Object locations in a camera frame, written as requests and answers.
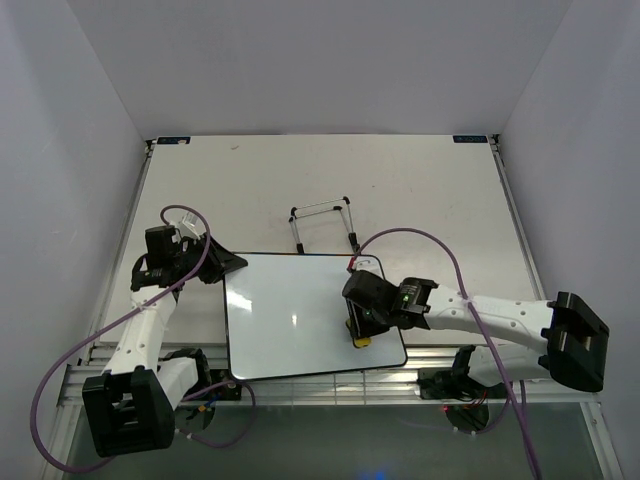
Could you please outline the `yellow whiteboard eraser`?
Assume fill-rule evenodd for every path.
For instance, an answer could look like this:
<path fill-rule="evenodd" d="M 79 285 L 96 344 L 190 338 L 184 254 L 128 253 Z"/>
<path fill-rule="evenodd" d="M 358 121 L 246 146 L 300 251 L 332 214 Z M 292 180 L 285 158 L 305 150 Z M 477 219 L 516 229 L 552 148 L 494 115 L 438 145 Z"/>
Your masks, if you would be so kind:
<path fill-rule="evenodd" d="M 352 345 L 357 349 L 366 348 L 371 344 L 371 339 L 369 337 L 356 338 L 354 336 L 355 328 L 352 326 L 352 322 L 348 319 L 346 322 L 346 327 L 351 335 Z"/>

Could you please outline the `white whiteboard black frame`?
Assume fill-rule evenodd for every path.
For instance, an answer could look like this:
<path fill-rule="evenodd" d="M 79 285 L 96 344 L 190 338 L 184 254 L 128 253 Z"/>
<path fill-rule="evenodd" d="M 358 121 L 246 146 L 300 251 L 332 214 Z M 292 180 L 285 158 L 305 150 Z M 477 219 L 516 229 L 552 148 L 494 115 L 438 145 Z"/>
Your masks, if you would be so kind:
<path fill-rule="evenodd" d="M 353 345 L 342 289 L 349 256 L 245 254 L 223 280 L 229 369 L 240 381 L 400 367 L 398 329 Z"/>

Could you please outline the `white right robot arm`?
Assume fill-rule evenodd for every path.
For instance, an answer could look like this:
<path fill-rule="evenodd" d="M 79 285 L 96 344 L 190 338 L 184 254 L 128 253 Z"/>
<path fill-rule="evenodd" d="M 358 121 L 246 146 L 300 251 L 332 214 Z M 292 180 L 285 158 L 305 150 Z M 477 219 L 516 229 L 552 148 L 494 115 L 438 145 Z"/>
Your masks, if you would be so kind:
<path fill-rule="evenodd" d="M 478 334 L 483 346 L 461 347 L 451 367 L 424 382 L 435 397 L 506 392 L 506 383 L 551 379 L 572 390 L 604 387 L 610 329 L 577 294 L 553 300 L 466 298 L 433 280 L 408 277 L 394 285 L 355 270 L 342 290 L 353 343 L 393 328 Z"/>

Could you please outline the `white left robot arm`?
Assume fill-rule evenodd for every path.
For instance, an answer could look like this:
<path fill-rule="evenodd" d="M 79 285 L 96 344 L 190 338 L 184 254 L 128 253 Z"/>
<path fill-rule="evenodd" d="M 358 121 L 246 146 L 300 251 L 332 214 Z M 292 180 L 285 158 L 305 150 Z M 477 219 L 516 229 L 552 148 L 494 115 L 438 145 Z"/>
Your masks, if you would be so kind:
<path fill-rule="evenodd" d="M 181 401 L 211 402 L 217 391 L 199 348 L 160 354 L 182 290 L 179 280 L 215 284 L 247 261 L 208 234 L 165 225 L 146 230 L 147 251 L 131 276 L 133 317 L 100 375 L 85 380 L 82 398 L 97 454 L 110 458 L 165 449 L 173 441 Z"/>

